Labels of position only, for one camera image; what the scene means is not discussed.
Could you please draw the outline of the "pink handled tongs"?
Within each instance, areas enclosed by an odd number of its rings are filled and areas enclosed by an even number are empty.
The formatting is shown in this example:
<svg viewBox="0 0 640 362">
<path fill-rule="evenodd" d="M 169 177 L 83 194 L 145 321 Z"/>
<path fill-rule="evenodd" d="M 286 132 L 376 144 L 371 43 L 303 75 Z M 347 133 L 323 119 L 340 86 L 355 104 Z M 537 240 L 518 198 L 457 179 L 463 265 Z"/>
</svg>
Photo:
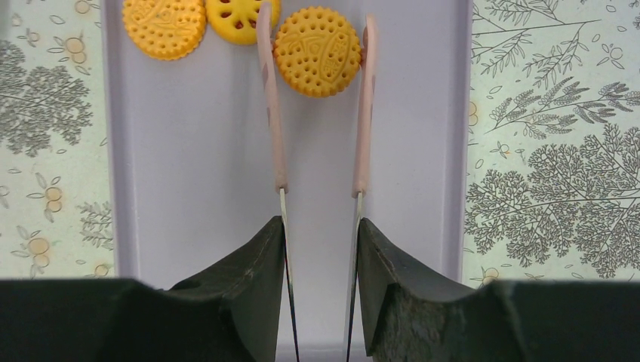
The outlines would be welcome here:
<svg viewBox="0 0 640 362">
<path fill-rule="evenodd" d="M 285 160 L 285 146 L 282 136 L 282 120 L 275 79 L 280 72 L 275 64 L 272 33 L 272 2 L 263 2 L 257 18 L 257 48 L 263 89 L 266 96 L 266 111 L 272 141 L 272 161 L 275 174 L 275 190 L 279 195 L 282 225 L 288 227 L 286 194 L 288 193 L 288 172 Z M 378 51 L 378 27 L 373 14 L 365 17 L 365 28 L 358 36 L 362 47 L 362 60 L 357 72 L 361 76 L 358 99 L 358 123 L 355 144 L 355 163 L 352 178 L 352 197 L 355 212 L 352 240 L 349 248 L 349 289 L 347 291 L 346 318 L 344 327 L 343 360 L 352 357 L 352 329 L 355 312 L 356 287 L 358 285 L 358 230 L 364 215 L 364 199 L 368 191 L 371 167 L 371 124 L 374 108 L 375 81 Z"/>
</svg>

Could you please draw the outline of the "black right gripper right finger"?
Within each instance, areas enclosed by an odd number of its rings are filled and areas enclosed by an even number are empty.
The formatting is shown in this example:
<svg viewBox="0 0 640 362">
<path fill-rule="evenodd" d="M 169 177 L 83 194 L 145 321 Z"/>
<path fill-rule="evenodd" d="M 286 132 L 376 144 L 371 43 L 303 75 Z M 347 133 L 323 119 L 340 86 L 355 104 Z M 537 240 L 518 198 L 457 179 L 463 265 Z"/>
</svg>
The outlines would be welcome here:
<svg viewBox="0 0 640 362">
<path fill-rule="evenodd" d="M 639 285 L 605 281 L 459 284 L 358 231 L 365 348 L 375 361 L 637 361 Z"/>
</svg>

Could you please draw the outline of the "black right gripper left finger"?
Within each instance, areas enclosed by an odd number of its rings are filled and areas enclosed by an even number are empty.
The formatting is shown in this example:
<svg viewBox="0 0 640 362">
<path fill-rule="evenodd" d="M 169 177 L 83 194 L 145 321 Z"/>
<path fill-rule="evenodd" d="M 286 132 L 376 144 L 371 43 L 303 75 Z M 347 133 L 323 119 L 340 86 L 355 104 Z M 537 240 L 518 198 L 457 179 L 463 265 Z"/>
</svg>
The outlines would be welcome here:
<svg viewBox="0 0 640 362">
<path fill-rule="evenodd" d="M 158 290 L 129 278 L 3 280 L 3 361 L 273 361 L 284 226 Z"/>
</svg>

